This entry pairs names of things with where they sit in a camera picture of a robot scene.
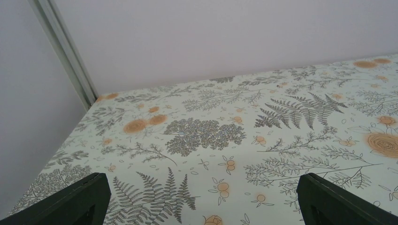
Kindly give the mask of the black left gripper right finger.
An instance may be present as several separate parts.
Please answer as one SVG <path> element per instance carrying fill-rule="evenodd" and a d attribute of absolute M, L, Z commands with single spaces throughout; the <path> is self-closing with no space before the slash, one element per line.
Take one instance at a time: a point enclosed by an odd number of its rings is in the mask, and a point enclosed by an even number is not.
<path fill-rule="evenodd" d="M 298 203 L 306 225 L 396 225 L 398 217 L 315 173 L 300 176 Z"/>

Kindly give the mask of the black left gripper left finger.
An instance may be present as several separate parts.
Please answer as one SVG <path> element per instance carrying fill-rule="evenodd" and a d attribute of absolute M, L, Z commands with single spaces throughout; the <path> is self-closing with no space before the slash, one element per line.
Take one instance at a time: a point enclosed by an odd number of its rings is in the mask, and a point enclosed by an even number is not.
<path fill-rule="evenodd" d="M 110 202 L 106 174 L 92 173 L 0 221 L 2 225 L 101 225 Z"/>

